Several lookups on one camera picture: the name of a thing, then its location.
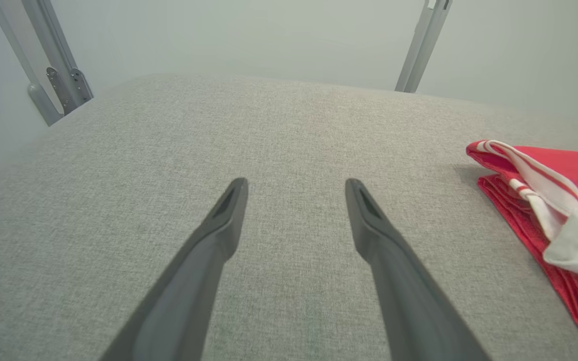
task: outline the folded shirt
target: folded shirt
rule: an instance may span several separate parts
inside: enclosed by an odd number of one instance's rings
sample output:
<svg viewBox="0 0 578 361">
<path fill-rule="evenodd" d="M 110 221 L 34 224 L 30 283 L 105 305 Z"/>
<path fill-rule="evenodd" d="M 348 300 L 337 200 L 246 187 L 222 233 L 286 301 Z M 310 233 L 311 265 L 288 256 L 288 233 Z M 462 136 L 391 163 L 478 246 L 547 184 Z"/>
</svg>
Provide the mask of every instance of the folded shirt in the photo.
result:
<svg viewBox="0 0 578 361">
<path fill-rule="evenodd" d="M 497 174 L 479 179 L 578 325 L 578 151 L 499 141 L 473 142 L 467 153 Z"/>
</svg>

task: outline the garment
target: garment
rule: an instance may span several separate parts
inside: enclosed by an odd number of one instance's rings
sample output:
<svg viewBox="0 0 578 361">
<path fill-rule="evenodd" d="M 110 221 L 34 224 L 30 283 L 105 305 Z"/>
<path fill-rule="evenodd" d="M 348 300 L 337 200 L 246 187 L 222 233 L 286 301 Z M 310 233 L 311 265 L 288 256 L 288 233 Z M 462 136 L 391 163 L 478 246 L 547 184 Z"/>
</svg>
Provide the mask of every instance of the garment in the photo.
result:
<svg viewBox="0 0 578 361">
<path fill-rule="evenodd" d="M 479 188 L 541 265 L 578 325 L 578 151 L 478 141 L 467 153 L 497 172 L 480 178 Z"/>
</svg>

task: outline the gray fabric surface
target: gray fabric surface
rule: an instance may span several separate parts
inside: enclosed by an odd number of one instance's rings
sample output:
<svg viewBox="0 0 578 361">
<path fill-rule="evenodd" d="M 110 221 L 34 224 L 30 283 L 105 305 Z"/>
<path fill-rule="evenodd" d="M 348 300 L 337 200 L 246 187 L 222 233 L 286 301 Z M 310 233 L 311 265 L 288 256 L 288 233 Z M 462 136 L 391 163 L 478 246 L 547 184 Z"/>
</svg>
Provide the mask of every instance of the gray fabric surface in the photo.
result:
<svg viewBox="0 0 578 361">
<path fill-rule="evenodd" d="M 0 359 L 98 358 L 236 176 L 247 214 L 204 359 L 388 359 L 350 176 L 493 359 L 578 359 L 566 308 L 476 186 L 479 139 L 578 150 L 578 121 L 255 78 L 99 96 L 0 171 Z"/>
</svg>

